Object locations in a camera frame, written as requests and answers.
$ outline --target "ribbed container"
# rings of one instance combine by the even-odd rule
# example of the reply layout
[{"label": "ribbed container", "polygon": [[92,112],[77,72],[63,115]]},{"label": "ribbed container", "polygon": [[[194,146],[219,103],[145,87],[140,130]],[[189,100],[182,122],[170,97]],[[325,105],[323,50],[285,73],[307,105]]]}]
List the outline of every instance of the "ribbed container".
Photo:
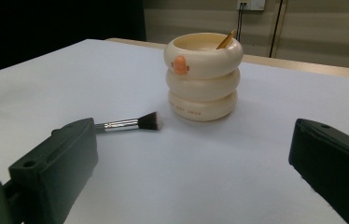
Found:
[{"label": "ribbed container", "polygon": [[216,49],[225,37],[213,33],[182,35],[166,46],[168,98],[180,117],[220,119],[236,106],[241,79],[238,67],[244,51],[235,39],[224,49]]}]

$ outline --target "makeup brush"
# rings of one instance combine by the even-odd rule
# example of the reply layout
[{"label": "makeup brush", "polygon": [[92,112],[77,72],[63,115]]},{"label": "makeup brush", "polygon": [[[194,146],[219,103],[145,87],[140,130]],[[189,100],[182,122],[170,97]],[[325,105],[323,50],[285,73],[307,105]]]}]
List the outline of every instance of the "makeup brush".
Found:
[{"label": "makeup brush", "polygon": [[230,34],[225,37],[225,39],[218,45],[216,49],[224,49],[225,47],[227,47],[228,43],[230,43],[230,40],[233,38],[235,33],[236,33],[236,30],[233,30],[232,32],[230,32]]},{"label": "makeup brush", "polygon": [[144,115],[139,119],[125,119],[107,123],[95,124],[97,133],[109,133],[133,129],[160,130],[161,120],[157,112]]}]

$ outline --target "white power socket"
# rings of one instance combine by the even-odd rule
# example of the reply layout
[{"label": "white power socket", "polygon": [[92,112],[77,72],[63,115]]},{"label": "white power socket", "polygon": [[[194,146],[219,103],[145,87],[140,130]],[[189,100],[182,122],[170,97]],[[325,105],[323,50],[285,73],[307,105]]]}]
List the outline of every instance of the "white power socket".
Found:
[{"label": "white power socket", "polygon": [[265,8],[265,0],[237,0],[236,9],[241,9],[241,4],[245,4],[243,10],[262,11]]}]

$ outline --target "black makeup brush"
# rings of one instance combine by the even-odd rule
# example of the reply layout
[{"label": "black makeup brush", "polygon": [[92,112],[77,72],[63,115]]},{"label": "black makeup brush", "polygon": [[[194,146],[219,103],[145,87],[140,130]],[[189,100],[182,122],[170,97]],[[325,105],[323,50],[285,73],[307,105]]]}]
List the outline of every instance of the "black makeup brush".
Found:
[{"label": "black makeup brush", "polygon": [[97,133],[108,133],[116,131],[125,131],[132,129],[143,130],[160,130],[161,120],[157,112],[153,112],[139,119],[125,119],[120,121],[112,121],[107,123],[95,124]]}]

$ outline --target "orange emblem on cup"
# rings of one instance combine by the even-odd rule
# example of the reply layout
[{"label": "orange emblem on cup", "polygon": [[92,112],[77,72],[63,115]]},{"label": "orange emblem on cup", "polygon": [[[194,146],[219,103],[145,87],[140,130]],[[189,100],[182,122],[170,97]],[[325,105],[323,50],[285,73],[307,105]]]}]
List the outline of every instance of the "orange emblem on cup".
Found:
[{"label": "orange emblem on cup", "polygon": [[185,75],[189,71],[189,66],[186,64],[186,58],[184,56],[177,56],[172,62],[174,72],[178,75]]}]

